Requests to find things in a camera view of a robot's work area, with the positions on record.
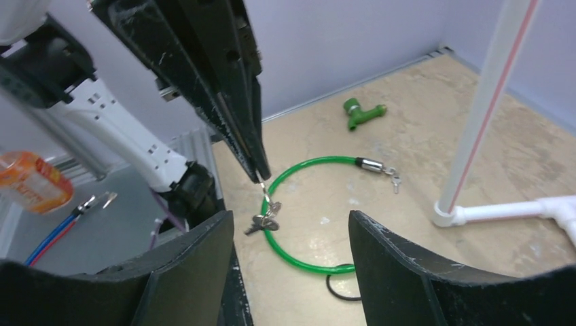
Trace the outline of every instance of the orange bottle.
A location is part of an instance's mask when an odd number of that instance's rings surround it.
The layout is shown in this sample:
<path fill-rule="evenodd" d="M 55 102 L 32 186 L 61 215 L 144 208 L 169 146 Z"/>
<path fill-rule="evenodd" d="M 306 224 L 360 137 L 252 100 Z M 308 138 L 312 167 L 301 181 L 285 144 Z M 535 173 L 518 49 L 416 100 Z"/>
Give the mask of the orange bottle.
<path fill-rule="evenodd" d="M 46 214 L 72 199 L 72 182 L 40 156 L 28 151 L 0 155 L 0 195 L 30 212 Z"/>

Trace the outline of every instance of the white pvc pipe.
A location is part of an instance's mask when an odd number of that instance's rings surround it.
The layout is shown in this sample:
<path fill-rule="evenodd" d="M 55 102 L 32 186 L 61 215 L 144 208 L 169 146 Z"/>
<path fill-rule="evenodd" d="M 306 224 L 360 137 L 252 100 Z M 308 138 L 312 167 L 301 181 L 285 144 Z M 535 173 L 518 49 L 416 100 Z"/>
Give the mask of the white pvc pipe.
<path fill-rule="evenodd" d="M 456 214 L 461 215 L 466 222 L 534 217 L 543 213 L 544 207 L 539 202 L 515 202 L 511 204 L 456 208 Z"/>
<path fill-rule="evenodd" d="M 576 247 L 576 209 L 574 205 L 569 202 L 561 204 L 556 211 L 554 219 L 566 231 L 572 241 L 572 245 Z"/>
<path fill-rule="evenodd" d="M 568 234 L 576 247 L 576 196 L 540 198 L 531 202 L 514 202 L 476 207 L 454 208 L 454 216 L 448 220 L 442 216 L 432 218 L 438 226 L 463 225 L 467 222 L 493 221 L 523 217 L 552 218 Z"/>
<path fill-rule="evenodd" d="M 454 223 L 449 220 L 454 217 L 452 210 L 456 199 L 465 184 L 490 119 L 498 107 L 500 95 L 506 88 L 508 77 L 538 4 L 538 0 L 507 0 L 504 3 L 448 182 L 435 205 L 437 218 L 446 219 L 442 224 Z"/>

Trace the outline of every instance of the green coiled cable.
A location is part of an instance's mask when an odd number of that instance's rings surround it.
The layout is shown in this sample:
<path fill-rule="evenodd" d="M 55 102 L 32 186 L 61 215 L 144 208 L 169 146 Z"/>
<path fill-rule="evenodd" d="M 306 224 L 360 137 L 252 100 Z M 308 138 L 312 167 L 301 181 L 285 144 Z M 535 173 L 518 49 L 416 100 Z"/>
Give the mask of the green coiled cable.
<path fill-rule="evenodd" d="M 326 163 L 341 163 L 341 164 L 355 164 L 356 158 L 351 158 L 348 156 L 324 156 L 321 158 L 313 158 L 307 161 L 300 162 L 295 166 L 284 171 L 281 175 L 279 175 L 270 188 L 268 188 L 268 193 L 272 195 L 276 188 L 284 181 L 286 178 L 290 177 L 293 173 L 302 170 L 304 168 L 308 168 L 309 166 L 318 165 L 318 164 L 326 164 Z M 268 210 L 268 203 L 266 200 L 262 201 L 262 215 L 266 214 Z M 276 253 L 282 257 L 288 264 L 305 270 L 307 272 L 317 273 L 317 274 L 327 274 L 327 275 L 336 275 L 336 274 L 346 274 L 352 273 L 355 271 L 355 267 L 352 264 L 345 265 L 345 266 L 338 266 L 338 267 L 325 267 L 325 266 L 316 266 L 312 264 L 305 263 L 300 261 L 288 254 L 280 245 L 277 243 L 276 239 L 272 235 L 272 232 L 269 230 L 264 230 L 264 234 L 266 235 L 266 240 L 268 244 L 272 247 Z"/>

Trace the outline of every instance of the white wall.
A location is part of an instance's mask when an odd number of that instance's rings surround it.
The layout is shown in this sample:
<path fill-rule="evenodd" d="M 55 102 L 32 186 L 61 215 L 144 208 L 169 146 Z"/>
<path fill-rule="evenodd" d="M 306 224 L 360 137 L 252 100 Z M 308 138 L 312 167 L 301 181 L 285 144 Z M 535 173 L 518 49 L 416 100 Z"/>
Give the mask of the white wall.
<path fill-rule="evenodd" d="M 576 1 L 540 0 L 509 87 L 576 134 Z M 503 0 L 449 0 L 443 43 L 482 66 Z"/>
<path fill-rule="evenodd" d="M 447 0 L 245 0 L 262 52 L 264 117 L 392 69 L 438 47 Z M 93 56 L 98 75 L 162 140 L 192 129 L 192 108 L 165 103 L 153 75 L 86 9 L 54 0 L 50 12 Z M 43 156 L 62 153 L 0 98 L 0 145 Z M 90 139 L 107 159 L 113 156 Z"/>

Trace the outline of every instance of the metal key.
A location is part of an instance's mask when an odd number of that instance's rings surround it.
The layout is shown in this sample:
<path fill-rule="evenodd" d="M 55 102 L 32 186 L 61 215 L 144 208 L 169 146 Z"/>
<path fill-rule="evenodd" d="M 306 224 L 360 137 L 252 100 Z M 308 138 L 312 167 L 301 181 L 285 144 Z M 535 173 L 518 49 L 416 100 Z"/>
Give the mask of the metal key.
<path fill-rule="evenodd" d="M 280 225 L 278 222 L 272 218 L 269 218 L 268 216 L 254 215 L 254 217 L 252 217 L 250 228 L 244 231 L 244 234 L 249 236 L 261 230 L 277 231 L 279 228 Z"/>
<path fill-rule="evenodd" d="M 398 175 L 393 175 L 392 176 L 392 184 L 394 185 L 394 194 L 398 194 L 399 189 L 400 188 L 400 183 L 402 183 L 402 180 L 400 179 L 400 177 Z"/>
<path fill-rule="evenodd" d="M 268 210 L 266 211 L 266 217 L 274 219 L 278 215 L 278 212 L 280 211 L 281 208 L 282 208 L 281 202 L 271 202 L 270 205 L 268 205 Z"/>

